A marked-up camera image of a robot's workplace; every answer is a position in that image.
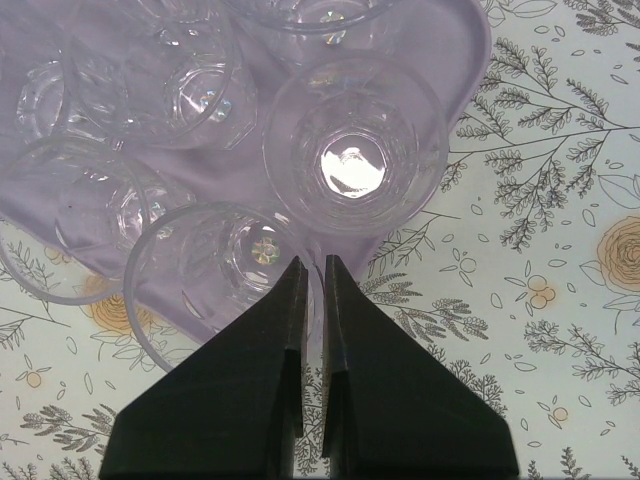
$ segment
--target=purple tray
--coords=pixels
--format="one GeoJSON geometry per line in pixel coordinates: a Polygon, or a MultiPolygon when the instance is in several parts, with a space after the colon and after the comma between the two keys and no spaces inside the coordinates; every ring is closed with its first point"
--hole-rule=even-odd
{"type": "MultiPolygon", "coordinates": [[[[51,9],[60,0],[32,0],[44,10],[51,9]]],[[[405,29],[398,47],[400,57],[416,68],[431,84],[444,107],[450,129],[478,87],[486,70],[490,50],[490,29],[484,11],[477,0],[405,0],[415,1],[416,9],[405,29]]],[[[264,170],[262,159],[262,128],[266,113],[277,90],[287,78],[285,70],[270,57],[263,45],[238,29],[245,59],[258,87],[258,121],[256,127],[232,151],[199,149],[174,151],[125,144],[123,152],[137,157],[163,176],[177,182],[196,194],[199,202],[229,201],[248,206],[262,205],[266,201],[279,201],[264,170]]],[[[20,201],[0,202],[0,215],[34,234],[44,244],[60,248],[56,238],[46,238],[42,228],[46,218],[46,204],[38,208],[30,199],[28,205],[20,201]]],[[[353,275],[358,278],[380,243],[380,238],[340,241],[336,238],[311,235],[303,230],[309,245],[320,246],[317,259],[322,267],[328,254],[342,257],[353,275]]],[[[145,295],[145,304],[164,318],[199,341],[206,341],[201,326],[190,328],[179,321],[185,316],[182,302],[173,305],[167,298],[172,285],[159,281],[154,294],[145,295]]]]}

